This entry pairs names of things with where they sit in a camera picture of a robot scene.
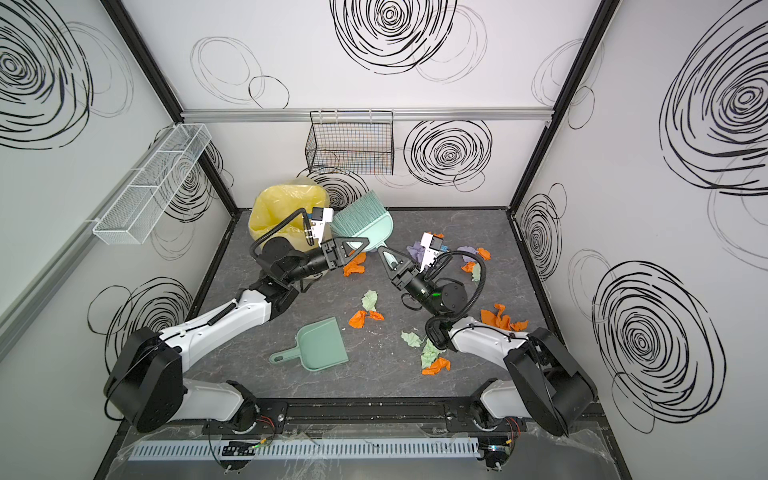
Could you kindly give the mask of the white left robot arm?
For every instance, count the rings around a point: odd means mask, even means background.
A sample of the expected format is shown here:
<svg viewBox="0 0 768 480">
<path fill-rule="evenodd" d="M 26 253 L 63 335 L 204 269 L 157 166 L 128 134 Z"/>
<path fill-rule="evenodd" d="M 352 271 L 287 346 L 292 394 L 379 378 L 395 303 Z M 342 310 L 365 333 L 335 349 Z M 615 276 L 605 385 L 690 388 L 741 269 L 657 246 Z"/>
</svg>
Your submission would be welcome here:
<svg viewBox="0 0 768 480">
<path fill-rule="evenodd" d="M 263 417 L 242 384 L 196 381 L 186 372 L 240 334 L 283 314 L 302 293 L 304 280 L 351 263 L 370 246 L 366 237 L 326 237 L 329 210 L 300 208 L 251 245 L 258 280 L 233 299 L 180 325 L 129 335 L 105 383 L 105 405 L 141 433 L 175 421 L 218 422 L 236 434 Z"/>
</svg>

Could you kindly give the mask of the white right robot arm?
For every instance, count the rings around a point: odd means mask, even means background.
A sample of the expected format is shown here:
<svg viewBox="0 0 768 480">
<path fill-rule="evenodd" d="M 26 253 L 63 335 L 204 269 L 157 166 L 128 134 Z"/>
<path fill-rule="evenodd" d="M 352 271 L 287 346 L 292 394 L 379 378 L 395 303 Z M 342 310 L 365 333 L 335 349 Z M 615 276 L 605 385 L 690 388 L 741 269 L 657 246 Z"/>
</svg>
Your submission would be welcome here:
<svg viewBox="0 0 768 480">
<path fill-rule="evenodd" d="M 462 282 L 438 275 L 470 252 L 443 252 L 424 268 L 386 246 L 377 253 L 392 285 L 431 314 L 425 333 L 437 349 L 474 355 L 507 370 L 507 380 L 491 379 L 472 395 L 470 415 L 478 428 L 491 431 L 511 419 L 530 419 L 553 436 L 571 433 L 597 400 L 594 382 L 550 330 L 515 332 L 469 315 L 485 274 L 472 295 Z"/>
</svg>

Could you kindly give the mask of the green dustpan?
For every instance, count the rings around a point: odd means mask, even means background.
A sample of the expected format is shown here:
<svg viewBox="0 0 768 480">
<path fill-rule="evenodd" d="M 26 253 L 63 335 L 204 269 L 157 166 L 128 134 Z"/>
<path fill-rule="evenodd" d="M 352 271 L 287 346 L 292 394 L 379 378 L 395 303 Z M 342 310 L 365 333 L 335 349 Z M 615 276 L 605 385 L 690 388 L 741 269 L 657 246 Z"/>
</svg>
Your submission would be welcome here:
<svg viewBox="0 0 768 480">
<path fill-rule="evenodd" d="M 346 363 L 348 354 L 335 317 L 305 325 L 296 334 L 293 348 L 273 353 L 268 361 L 278 365 L 299 359 L 303 368 L 316 372 Z"/>
</svg>

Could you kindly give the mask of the green hand brush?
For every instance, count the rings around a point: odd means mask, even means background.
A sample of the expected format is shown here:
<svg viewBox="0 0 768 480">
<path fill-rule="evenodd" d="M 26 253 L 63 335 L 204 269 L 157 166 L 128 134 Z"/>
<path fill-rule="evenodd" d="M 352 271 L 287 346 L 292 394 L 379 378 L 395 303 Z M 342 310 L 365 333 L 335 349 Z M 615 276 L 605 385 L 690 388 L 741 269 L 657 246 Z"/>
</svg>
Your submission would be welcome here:
<svg viewBox="0 0 768 480">
<path fill-rule="evenodd" d="M 394 221 L 374 191 L 369 191 L 334 215 L 331 231 L 337 237 L 364 237 L 365 251 L 385 246 L 394 230 Z"/>
</svg>

